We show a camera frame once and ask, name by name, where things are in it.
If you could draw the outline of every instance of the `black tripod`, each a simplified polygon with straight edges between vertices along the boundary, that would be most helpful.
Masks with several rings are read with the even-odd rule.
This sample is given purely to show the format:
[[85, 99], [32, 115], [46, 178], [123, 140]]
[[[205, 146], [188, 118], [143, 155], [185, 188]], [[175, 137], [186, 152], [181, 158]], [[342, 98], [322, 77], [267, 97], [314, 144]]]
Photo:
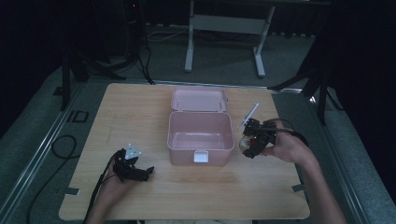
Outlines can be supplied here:
[[49, 2], [35, 0], [34, 3], [38, 13], [45, 19], [49, 33], [62, 54], [63, 85], [57, 92], [63, 97], [61, 110], [64, 110], [70, 101], [70, 71], [73, 72], [76, 81], [80, 82], [86, 82], [89, 78], [86, 65], [95, 68], [98, 72], [107, 77], [121, 80], [125, 79], [125, 77], [114, 74], [110, 69], [103, 67], [89, 56], [74, 49], [73, 44], [67, 39], [66, 31], [61, 26], [58, 17], [53, 14], [53, 8], [51, 8]]
[[326, 96], [329, 95], [337, 109], [343, 110], [329, 92], [330, 73], [337, 62], [337, 53], [342, 52], [343, 31], [346, 29], [346, 6], [332, 4], [331, 12], [308, 51], [297, 75], [268, 90], [281, 91], [291, 84], [308, 78], [302, 94], [312, 97], [319, 89], [318, 118], [325, 125]]

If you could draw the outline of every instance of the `box lid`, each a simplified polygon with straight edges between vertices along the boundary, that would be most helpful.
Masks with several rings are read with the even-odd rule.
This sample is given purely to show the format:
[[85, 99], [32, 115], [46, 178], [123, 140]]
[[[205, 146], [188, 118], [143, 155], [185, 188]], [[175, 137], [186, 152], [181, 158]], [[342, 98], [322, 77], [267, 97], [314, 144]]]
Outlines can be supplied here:
[[223, 88], [176, 86], [172, 95], [172, 108], [177, 111], [225, 112], [228, 104]]

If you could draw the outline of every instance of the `person's right hand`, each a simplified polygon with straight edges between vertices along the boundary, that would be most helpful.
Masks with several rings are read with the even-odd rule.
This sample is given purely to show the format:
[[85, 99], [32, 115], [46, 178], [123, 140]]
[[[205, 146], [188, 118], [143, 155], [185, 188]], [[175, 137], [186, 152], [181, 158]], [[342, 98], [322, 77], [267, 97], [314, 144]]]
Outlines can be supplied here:
[[[275, 123], [278, 129], [284, 129], [280, 119], [277, 119]], [[275, 156], [282, 161], [294, 162], [299, 165], [316, 160], [308, 146], [298, 137], [286, 132], [276, 132], [276, 143], [271, 147], [266, 147], [262, 154], [264, 156]]]

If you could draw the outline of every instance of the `pink lunch box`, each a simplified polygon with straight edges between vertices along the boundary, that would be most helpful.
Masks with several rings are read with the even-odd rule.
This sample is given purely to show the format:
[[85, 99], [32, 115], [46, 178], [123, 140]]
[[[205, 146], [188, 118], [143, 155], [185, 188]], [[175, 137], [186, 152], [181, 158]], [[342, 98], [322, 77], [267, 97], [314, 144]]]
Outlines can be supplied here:
[[176, 86], [167, 145], [174, 165], [224, 165], [233, 150], [233, 129], [223, 88]]

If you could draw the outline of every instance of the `wooden tabletop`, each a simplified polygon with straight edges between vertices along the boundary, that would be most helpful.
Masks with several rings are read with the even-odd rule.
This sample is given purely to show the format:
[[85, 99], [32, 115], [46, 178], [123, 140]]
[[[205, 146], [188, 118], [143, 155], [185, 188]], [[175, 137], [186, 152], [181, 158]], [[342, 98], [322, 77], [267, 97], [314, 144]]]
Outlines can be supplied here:
[[244, 116], [277, 118], [269, 91], [224, 88], [232, 118], [235, 148], [224, 166], [172, 165], [166, 145], [173, 86], [110, 84], [99, 107], [59, 216], [83, 219], [92, 191], [109, 158], [133, 143], [142, 151], [139, 169], [154, 166], [148, 182], [137, 183], [110, 219], [302, 219], [309, 208], [293, 163], [274, 157], [245, 157], [239, 150]]

